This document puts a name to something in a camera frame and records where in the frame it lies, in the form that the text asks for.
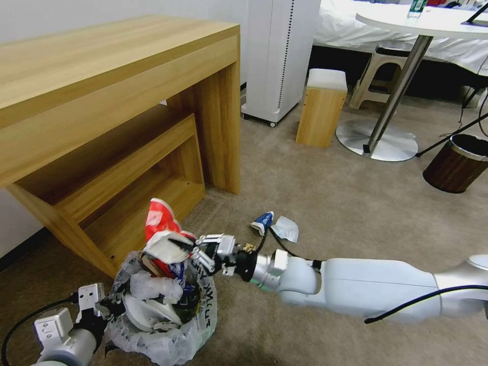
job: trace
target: garbage bag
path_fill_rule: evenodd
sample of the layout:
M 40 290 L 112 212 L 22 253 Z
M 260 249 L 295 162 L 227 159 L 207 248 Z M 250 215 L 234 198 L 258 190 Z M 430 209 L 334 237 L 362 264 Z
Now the garbage bag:
M 131 275 L 142 270 L 138 252 L 131 252 L 118 272 L 109 298 L 123 291 Z M 188 266 L 200 287 L 201 299 L 197 314 L 178 329 L 168 332 L 142 332 L 125 314 L 110 321 L 106 335 L 117 347 L 126 352 L 146 355 L 160 366 L 182 365 L 191 360 L 215 331 L 217 325 L 217 291 L 212 277 L 193 260 Z
M 139 299 L 146 300 L 164 296 L 165 303 L 174 304 L 181 299 L 183 288 L 178 279 L 167 277 L 151 277 L 151 274 L 141 270 L 131 275 L 131 294 Z

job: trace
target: white wall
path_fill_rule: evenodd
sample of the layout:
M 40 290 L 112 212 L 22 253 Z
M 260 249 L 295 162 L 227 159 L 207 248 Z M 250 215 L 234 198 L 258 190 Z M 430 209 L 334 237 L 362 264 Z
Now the white wall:
M 248 0 L 2 0 L 0 44 L 145 14 L 215 19 L 241 24 L 247 51 Z M 241 83 L 246 72 L 241 62 Z M 42 228 L 7 191 L 0 190 L 0 257 Z

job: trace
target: carpet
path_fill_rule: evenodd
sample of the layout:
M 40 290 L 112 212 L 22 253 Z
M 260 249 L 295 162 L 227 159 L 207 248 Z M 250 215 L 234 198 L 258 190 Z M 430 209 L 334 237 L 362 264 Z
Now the carpet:
M 381 105 L 356 111 L 347 101 L 341 121 L 376 118 Z M 249 222 L 274 210 L 299 226 L 289 248 L 305 257 L 378 258 L 406 261 L 426 271 L 442 271 L 472 254 L 486 252 L 488 173 L 466 193 L 447 194 L 429 186 L 422 171 L 438 149 L 402 163 L 363 158 L 335 139 L 328 149 L 295 144 L 301 106 L 276 128 L 252 120 L 241 127 L 241 193 L 207 187 L 205 198 L 182 222 L 197 235 L 229 233 L 240 243 L 258 243 Z M 394 125 L 414 133 L 420 147 L 456 128 L 459 105 L 405 97 Z M 465 113 L 465 121 L 475 116 Z M 478 128 L 471 129 L 478 133 Z M 270 236 L 263 248 L 277 247 Z M 28 312 L 60 299 L 79 286 L 111 279 L 51 237 L 0 273 L 0 339 Z M 193 365 L 425 365 L 485 364 L 488 326 L 484 314 L 435 318 L 417 324 L 361 319 L 324 309 L 295 308 L 238 277 L 215 276 L 219 320 Z M 12 365 L 32 364 L 41 347 L 32 322 L 9 346 Z M 103 347 L 92 364 L 150 365 L 120 350 L 106 357 Z

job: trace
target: white air purifier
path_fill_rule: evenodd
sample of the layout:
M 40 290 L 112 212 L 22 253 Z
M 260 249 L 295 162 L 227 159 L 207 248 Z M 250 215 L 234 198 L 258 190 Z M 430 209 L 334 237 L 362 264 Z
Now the white air purifier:
M 320 0 L 250 0 L 244 114 L 271 127 L 302 98 Z

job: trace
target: black cable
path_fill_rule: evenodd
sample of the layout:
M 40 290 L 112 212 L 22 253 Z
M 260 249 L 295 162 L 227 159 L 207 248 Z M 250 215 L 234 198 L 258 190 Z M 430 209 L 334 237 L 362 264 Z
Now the black cable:
M 445 289 L 442 289 L 442 290 L 437 290 L 437 291 L 434 291 L 434 292 L 431 292 L 431 293 L 428 293 L 428 294 L 425 294 L 425 295 L 422 295 L 418 298 L 415 298 L 413 300 L 410 300 L 410 301 L 407 301 L 399 306 L 397 306 L 396 308 L 393 308 L 391 309 L 390 311 L 387 311 L 386 313 L 383 313 L 377 317 L 374 317 L 374 318 L 367 318 L 365 319 L 365 324 L 371 324 L 371 323 L 375 323 L 379 320 L 383 320 L 395 313 L 398 313 L 399 311 L 411 306 L 411 305 L 414 305 L 418 302 L 421 302 L 421 301 L 424 301 L 424 300 L 427 300 L 431 297 L 434 297 L 434 296 L 437 296 L 437 295 L 441 295 L 443 293 L 446 293 L 446 292 L 452 292 L 452 291 L 459 291 L 459 290 L 488 290 L 488 286 L 483 286 L 483 285 L 464 285 L 464 286 L 454 286 L 454 287 L 447 287 Z
M 300 256 L 297 256 L 295 253 L 293 253 L 292 251 L 288 250 L 288 248 L 286 248 L 286 246 L 281 242 L 281 238 L 278 236 L 278 234 L 276 234 L 276 232 L 273 230 L 272 227 L 269 228 L 270 231 L 271 231 L 271 234 L 273 234 L 274 238 L 276 239 L 276 241 L 278 242 L 278 244 L 283 248 L 283 250 L 285 252 L 287 252 L 289 255 L 291 255 L 292 257 L 300 257 Z
M 268 229 L 265 228 L 264 229 L 264 235 L 263 235 L 263 237 L 261 239 L 261 243 L 259 243 L 258 248 L 253 252 L 253 256 L 257 256 L 258 253 L 259 253 L 259 251 L 263 248 L 263 245 L 264 245 L 264 242 L 266 241 L 267 235 L 268 235 Z
M 479 125 L 479 129 L 481 130 L 482 134 L 484 134 L 486 137 L 488 137 L 488 135 L 486 134 L 486 132 L 483 129 L 483 126 L 481 125 L 481 112 L 483 111 L 483 107 L 484 107 L 484 104 L 485 104 L 487 98 L 488 98 L 488 90 L 486 91 L 486 95 L 484 96 L 483 103 L 481 103 L 481 107 L 479 107 L 479 113 L 478 113 L 478 119 L 479 119 L 478 125 Z
M 479 75 L 479 72 L 481 71 L 481 68 L 483 67 L 483 65 L 484 65 L 484 63 L 486 62 L 487 59 L 488 59 L 488 55 L 486 55 L 486 57 L 484 58 L 483 62 L 479 66 L 479 69 L 478 69 L 478 72 L 476 73 L 476 75 Z M 445 133 L 445 134 L 439 135 L 439 137 L 445 137 L 445 136 L 454 135 L 463 126 L 463 113 L 464 113 L 465 108 L 468 106 L 467 104 L 465 105 L 465 103 L 466 103 L 466 96 L 468 95 L 468 93 L 469 93 L 470 90 L 471 90 L 471 87 L 468 88 L 468 91 L 464 94 L 464 97 L 463 97 L 463 103 L 461 104 L 461 114 L 459 116 L 459 121 L 457 121 L 457 123 L 459 124 L 459 126 L 457 127 L 457 129 L 454 132 Z
M 30 318 L 54 307 L 54 306 L 57 306 L 57 305 L 61 305 L 65 302 L 71 302 L 71 303 L 77 303 L 78 302 L 78 293 L 77 292 L 74 292 L 72 293 L 69 297 L 63 299 L 63 300 L 58 300 L 58 301 L 55 301 L 55 302 L 52 302 L 46 306 L 43 306 L 42 308 L 40 309 L 37 309 L 35 311 L 33 311 L 32 313 L 30 313 L 29 315 L 26 315 L 25 317 L 23 317 L 22 319 L 20 319 L 7 333 L 7 335 L 5 336 L 5 339 L 2 343 L 2 363 L 4 364 L 4 366 L 10 366 L 8 360 L 7 360 L 7 345 L 9 343 L 9 340 L 10 340 L 10 337 L 12 336 L 12 334 L 17 330 L 18 327 L 20 327 L 23 323 L 25 323 L 27 320 L 29 320 Z

